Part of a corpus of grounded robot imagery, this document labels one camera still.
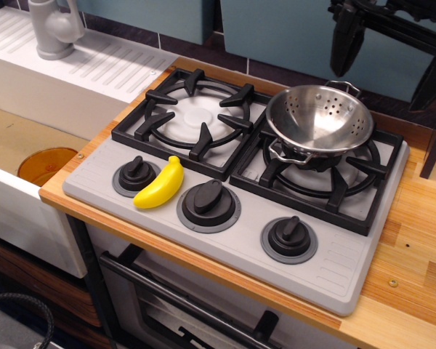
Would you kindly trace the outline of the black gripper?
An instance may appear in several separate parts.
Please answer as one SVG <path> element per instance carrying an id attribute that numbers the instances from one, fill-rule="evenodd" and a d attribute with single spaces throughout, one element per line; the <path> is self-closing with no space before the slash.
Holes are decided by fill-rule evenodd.
<path id="1" fill-rule="evenodd" d="M 331 70 L 338 77 L 352 67 L 368 29 L 410 47 L 436 55 L 436 1 L 332 1 L 336 22 L 331 45 Z M 436 100 L 436 56 L 421 77 L 409 111 L 427 109 Z"/>

